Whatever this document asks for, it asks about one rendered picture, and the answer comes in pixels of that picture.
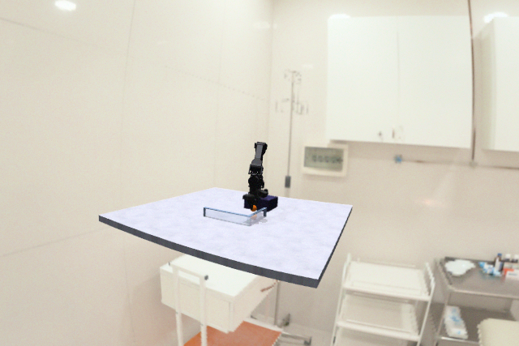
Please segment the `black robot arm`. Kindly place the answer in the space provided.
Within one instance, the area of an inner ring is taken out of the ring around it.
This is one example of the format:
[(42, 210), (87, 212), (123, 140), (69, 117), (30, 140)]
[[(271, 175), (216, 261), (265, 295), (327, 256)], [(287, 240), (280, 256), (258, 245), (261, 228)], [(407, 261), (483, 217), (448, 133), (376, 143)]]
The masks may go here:
[[(255, 195), (259, 195), (262, 198), (267, 197), (268, 190), (261, 190), (264, 188), (264, 180), (263, 180), (263, 155), (267, 150), (268, 145), (263, 142), (255, 143), (255, 159), (251, 162), (249, 172), (250, 178), (248, 179), (248, 184), (250, 186), (260, 185), (260, 188), (255, 189)], [(251, 172), (250, 172), (251, 171)], [(262, 187), (261, 187), (262, 186)]]

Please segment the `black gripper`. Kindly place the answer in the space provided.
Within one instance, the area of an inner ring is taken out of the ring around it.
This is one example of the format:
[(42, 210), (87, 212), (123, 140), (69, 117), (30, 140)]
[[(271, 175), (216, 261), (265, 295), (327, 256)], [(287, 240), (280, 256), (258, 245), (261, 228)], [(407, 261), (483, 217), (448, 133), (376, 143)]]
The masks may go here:
[(248, 194), (244, 194), (242, 196), (242, 199), (246, 199), (247, 200), (248, 205), (249, 205), (250, 209), (252, 210), (253, 209), (253, 205), (256, 206), (257, 203), (258, 203), (258, 200), (261, 198), (261, 196), (255, 195), (255, 189), (256, 188), (259, 189), (260, 188), (260, 184), (257, 185), (257, 186), (248, 186), (248, 187), (250, 187), (250, 190), (249, 190)]

